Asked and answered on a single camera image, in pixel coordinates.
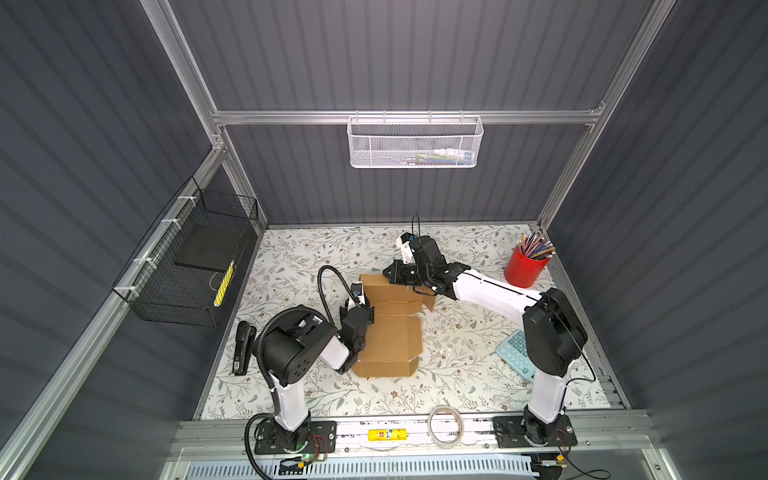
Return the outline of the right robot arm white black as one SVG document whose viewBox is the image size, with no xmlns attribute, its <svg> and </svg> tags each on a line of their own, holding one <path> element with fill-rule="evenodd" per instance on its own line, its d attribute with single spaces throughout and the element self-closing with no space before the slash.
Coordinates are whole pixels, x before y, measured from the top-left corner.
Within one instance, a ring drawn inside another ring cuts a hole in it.
<svg viewBox="0 0 768 480">
<path fill-rule="evenodd" d="M 513 287 L 461 262 L 448 262 L 436 241 L 406 232 L 396 239 L 401 258 L 383 270 L 392 284 L 425 288 L 437 296 L 484 307 L 518 325 L 535 367 L 524 409 L 530 425 L 552 426 L 562 415 L 572 364 L 588 340 L 567 296 Z"/>
</svg>

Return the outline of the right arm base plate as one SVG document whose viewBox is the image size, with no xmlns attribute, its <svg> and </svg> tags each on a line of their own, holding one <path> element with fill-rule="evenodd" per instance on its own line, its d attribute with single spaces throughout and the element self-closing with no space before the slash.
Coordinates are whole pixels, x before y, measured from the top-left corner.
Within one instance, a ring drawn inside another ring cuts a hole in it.
<svg viewBox="0 0 768 480">
<path fill-rule="evenodd" d="M 545 423 L 525 408 L 522 414 L 495 416 L 491 422 L 501 448 L 568 448 L 578 444 L 571 420 L 564 413 L 558 413 L 552 423 Z"/>
</svg>

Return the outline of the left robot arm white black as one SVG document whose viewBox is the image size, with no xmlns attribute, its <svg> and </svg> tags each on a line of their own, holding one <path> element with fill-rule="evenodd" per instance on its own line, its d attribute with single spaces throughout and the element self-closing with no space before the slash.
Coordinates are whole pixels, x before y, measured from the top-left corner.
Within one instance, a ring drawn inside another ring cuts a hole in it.
<svg viewBox="0 0 768 480">
<path fill-rule="evenodd" d="M 350 296 L 340 308 L 340 328 L 318 310 L 298 305 L 275 315 L 253 345 L 273 400 L 274 423 L 289 435 L 308 428 L 310 412 L 303 379 L 315 362 L 320 360 L 345 373 L 366 347 L 374 310 L 361 282 L 354 282 L 348 292 Z"/>
</svg>

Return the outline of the brown cardboard box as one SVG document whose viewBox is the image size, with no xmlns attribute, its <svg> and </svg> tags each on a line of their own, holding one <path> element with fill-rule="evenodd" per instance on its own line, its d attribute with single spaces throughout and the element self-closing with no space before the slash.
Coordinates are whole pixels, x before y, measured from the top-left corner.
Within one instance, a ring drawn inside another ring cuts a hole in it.
<svg viewBox="0 0 768 480">
<path fill-rule="evenodd" d="M 360 276 L 371 303 L 374 322 L 366 332 L 365 349 L 352 372 L 364 378 L 412 376 L 423 353 L 421 314 L 434 309 L 436 297 L 409 286 L 391 284 L 382 274 Z"/>
</svg>

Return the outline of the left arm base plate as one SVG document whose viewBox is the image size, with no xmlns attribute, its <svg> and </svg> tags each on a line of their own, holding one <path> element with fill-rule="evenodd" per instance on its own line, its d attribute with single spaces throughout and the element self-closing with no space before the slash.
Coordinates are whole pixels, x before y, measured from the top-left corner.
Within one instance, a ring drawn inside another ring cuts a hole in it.
<svg viewBox="0 0 768 480">
<path fill-rule="evenodd" d="M 258 455 L 333 453 L 338 423 L 306 420 L 296 431 L 288 431 L 273 419 L 262 420 L 251 433 L 253 452 Z"/>
</svg>

